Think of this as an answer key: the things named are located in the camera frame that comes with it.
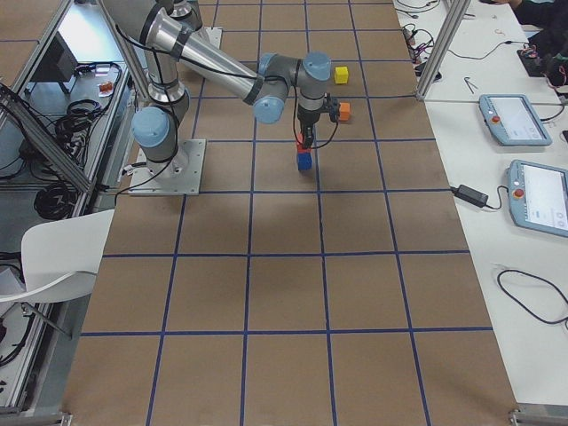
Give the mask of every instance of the floor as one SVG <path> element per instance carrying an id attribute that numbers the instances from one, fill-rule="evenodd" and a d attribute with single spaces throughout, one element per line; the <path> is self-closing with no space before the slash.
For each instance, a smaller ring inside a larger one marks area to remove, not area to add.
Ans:
<path id="1" fill-rule="evenodd" d="M 391 3 L 203 2 L 222 48 L 322 50 L 352 118 L 299 173 L 181 70 L 198 197 L 122 197 L 63 409 L 100 425 L 507 425 L 515 400 Z M 322 117 L 318 131 L 332 125 Z"/>

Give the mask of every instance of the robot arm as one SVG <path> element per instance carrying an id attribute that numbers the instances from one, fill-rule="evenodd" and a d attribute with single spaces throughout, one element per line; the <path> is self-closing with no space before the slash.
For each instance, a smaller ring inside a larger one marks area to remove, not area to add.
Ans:
<path id="1" fill-rule="evenodd" d="M 103 3 L 126 35 L 144 46 L 168 52 L 175 61 L 224 86 L 253 106 L 255 117 L 260 122 L 277 122 L 290 87 L 297 87 L 300 142 L 305 148 L 309 148 L 315 139 L 313 127 L 320 114 L 330 113 L 332 121 L 338 115 L 336 100 L 326 95 L 331 61 L 324 53 L 312 52 L 305 59 L 264 55 L 257 74 L 197 36 L 189 25 L 168 14 L 168 10 L 171 13 L 173 6 L 180 6 L 185 0 L 176 0 L 175 4 L 172 0 L 160 0 L 158 3 L 156 0 L 103 0 Z M 165 71 L 167 73 L 164 74 L 174 73 L 175 67 Z M 176 81 L 177 73 L 163 80 L 161 83 Z M 171 94 L 173 96 L 168 100 L 179 97 L 179 93 Z"/>

